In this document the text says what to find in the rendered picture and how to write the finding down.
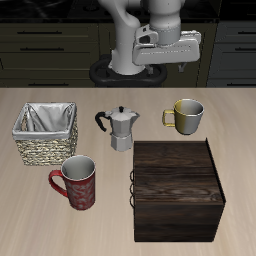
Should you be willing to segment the wicker basket with white liner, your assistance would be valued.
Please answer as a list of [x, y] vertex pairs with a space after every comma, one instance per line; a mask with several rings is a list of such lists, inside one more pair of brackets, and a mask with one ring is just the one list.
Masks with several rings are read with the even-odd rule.
[[25, 103], [12, 137], [25, 165], [60, 165], [75, 155], [77, 106], [73, 102]]

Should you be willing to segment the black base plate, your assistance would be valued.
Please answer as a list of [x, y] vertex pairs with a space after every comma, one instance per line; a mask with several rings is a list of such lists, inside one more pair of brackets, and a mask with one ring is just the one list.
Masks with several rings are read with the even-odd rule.
[[163, 64], [151, 64], [153, 74], [148, 74], [145, 68], [135, 75], [121, 75], [108, 67], [112, 57], [103, 54], [100, 59], [90, 67], [89, 76], [99, 88], [157, 88], [167, 78], [167, 69]]

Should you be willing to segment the dark wooden cabinet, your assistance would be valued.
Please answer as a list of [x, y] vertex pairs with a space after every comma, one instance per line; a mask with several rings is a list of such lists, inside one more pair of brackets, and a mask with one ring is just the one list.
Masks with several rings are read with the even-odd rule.
[[136, 141], [130, 205], [137, 242], [211, 242], [226, 204], [207, 140]]

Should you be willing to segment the silver moka pot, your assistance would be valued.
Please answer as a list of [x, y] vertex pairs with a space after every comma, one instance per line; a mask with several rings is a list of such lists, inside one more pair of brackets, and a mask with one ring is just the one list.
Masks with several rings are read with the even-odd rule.
[[119, 152], [124, 152], [132, 148], [132, 126], [134, 122], [140, 117], [137, 112], [129, 108], [119, 106], [111, 111], [98, 112], [95, 116], [95, 121], [102, 131], [106, 131], [103, 126], [101, 118], [110, 121], [112, 128], [111, 147]]

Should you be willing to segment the red patterned mug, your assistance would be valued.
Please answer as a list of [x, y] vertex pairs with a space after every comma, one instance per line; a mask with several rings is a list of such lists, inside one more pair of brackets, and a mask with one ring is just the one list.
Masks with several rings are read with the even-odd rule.
[[95, 162], [88, 156], [77, 155], [65, 160], [60, 170], [52, 170], [51, 187], [69, 200], [76, 210], [87, 210], [95, 203]]

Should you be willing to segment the dark kitchen cupboards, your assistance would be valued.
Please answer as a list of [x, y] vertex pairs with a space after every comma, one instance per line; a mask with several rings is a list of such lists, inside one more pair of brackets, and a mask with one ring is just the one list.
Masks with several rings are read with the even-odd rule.
[[[146, 6], [129, 7], [140, 26]], [[165, 63], [160, 87], [256, 87], [256, 0], [186, 0], [181, 30], [201, 34], [200, 57]], [[96, 87], [90, 67], [116, 48], [115, 24], [98, 0], [0, 0], [0, 87]]]

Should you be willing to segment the white and yellow mug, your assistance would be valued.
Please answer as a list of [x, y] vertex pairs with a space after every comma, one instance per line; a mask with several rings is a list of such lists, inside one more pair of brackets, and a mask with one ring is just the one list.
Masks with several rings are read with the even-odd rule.
[[[196, 132], [204, 113], [204, 106], [194, 99], [180, 99], [175, 102], [173, 109], [163, 111], [162, 123], [166, 127], [175, 127], [182, 135]], [[174, 122], [167, 123], [167, 114], [174, 115]]]

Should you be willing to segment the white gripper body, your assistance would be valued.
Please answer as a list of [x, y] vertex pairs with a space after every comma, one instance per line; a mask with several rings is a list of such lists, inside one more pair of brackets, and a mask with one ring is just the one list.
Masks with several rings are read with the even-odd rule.
[[200, 57], [201, 34], [198, 31], [182, 31], [180, 39], [169, 46], [138, 43], [133, 49], [136, 65], [194, 62]]

